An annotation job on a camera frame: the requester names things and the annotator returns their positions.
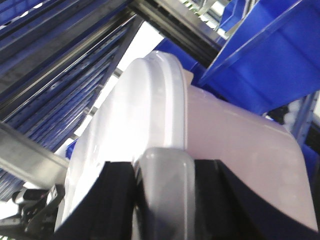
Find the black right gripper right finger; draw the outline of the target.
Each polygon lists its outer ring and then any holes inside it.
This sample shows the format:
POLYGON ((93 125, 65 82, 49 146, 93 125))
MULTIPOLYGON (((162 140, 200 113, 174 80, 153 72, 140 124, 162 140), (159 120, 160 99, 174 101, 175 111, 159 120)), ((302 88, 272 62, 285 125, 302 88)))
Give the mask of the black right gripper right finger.
POLYGON ((197 240, 318 240, 319 232, 272 206, 221 160, 196 159, 197 240))

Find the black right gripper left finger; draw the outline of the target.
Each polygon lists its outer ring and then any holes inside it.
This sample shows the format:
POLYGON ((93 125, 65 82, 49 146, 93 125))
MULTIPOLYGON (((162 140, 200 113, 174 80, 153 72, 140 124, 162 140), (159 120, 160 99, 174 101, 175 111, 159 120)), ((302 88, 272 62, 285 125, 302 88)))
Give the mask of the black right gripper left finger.
POLYGON ((129 240, 136 179, 130 162, 106 162, 99 177, 54 233, 55 240, 129 240))

